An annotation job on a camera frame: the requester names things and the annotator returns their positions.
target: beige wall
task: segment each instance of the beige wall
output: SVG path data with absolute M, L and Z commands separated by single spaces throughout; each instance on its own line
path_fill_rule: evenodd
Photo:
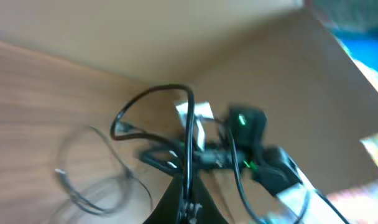
M 298 0 L 0 0 L 0 40 L 148 82 L 175 82 Z
M 378 94 L 335 39 L 306 12 L 273 23 L 248 46 L 192 80 L 197 101 L 215 114 L 228 103 L 265 110 L 265 143 L 281 145 L 325 193 L 378 178 L 359 140 L 378 132 Z M 217 174 L 235 220 L 246 212 L 232 175 Z M 275 207 L 246 182 L 261 213 Z

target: wooden floor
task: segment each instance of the wooden floor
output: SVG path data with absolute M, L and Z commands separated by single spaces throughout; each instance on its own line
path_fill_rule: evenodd
M 67 199 L 53 170 L 55 153 L 77 124 L 108 133 L 116 112 L 147 85 L 123 77 L 38 54 L 0 42 L 0 224 L 49 223 Z M 133 123 L 170 134 L 179 123 L 171 93 L 144 99 L 129 112 Z M 138 171 L 157 202 L 170 177 L 139 164 L 134 153 L 142 142 L 113 143 L 123 159 Z M 106 146 L 90 133 L 71 146 L 67 169 L 71 181 L 83 189 L 116 171 Z M 126 217 L 80 218 L 72 223 L 141 223 L 149 215 L 149 199 L 138 185 L 136 203 Z M 58 215 L 52 223 L 68 223 Z

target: wall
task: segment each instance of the wall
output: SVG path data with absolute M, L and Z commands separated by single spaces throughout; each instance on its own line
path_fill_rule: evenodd
M 298 0 L 0 0 L 0 40 L 147 82 L 174 82 Z
M 269 119 L 264 142 L 282 146 L 327 194 L 378 178 L 359 142 L 378 132 L 378 94 L 306 11 L 265 26 L 251 44 L 190 85 L 214 114 L 230 102 L 262 108 Z M 234 219 L 243 220 L 233 175 L 216 175 Z M 277 208 L 262 187 L 245 185 L 256 211 Z
M 0 224 L 68 223 L 62 215 L 56 216 L 62 218 L 60 222 L 48 222 L 67 199 L 53 171 L 63 139 L 79 124 L 92 125 L 108 134 L 118 110 L 147 87 L 129 78 L 0 42 Z M 172 100 L 171 93 L 144 98 L 127 118 L 160 134 L 175 133 L 180 124 Z M 135 159 L 135 152 L 145 141 L 112 144 L 136 169 L 157 203 L 171 178 Z M 116 168 L 118 163 L 94 134 L 84 134 L 71 145 L 67 171 L 78 189 L 114 175 Z M 118 189 L 112 190 L 109 193 L 120 197 Z M 139 185 L 133 197 L 129 208 L 118 216 L 99 220 L 87 215 L 83 223 L 113 223 L 123 218 L 129 223 L 143 222 L 150 213 L 149 199 Z M 83 215 L 68 205 L 61 207 L 66 214 L 73 210 L 76 218 Z

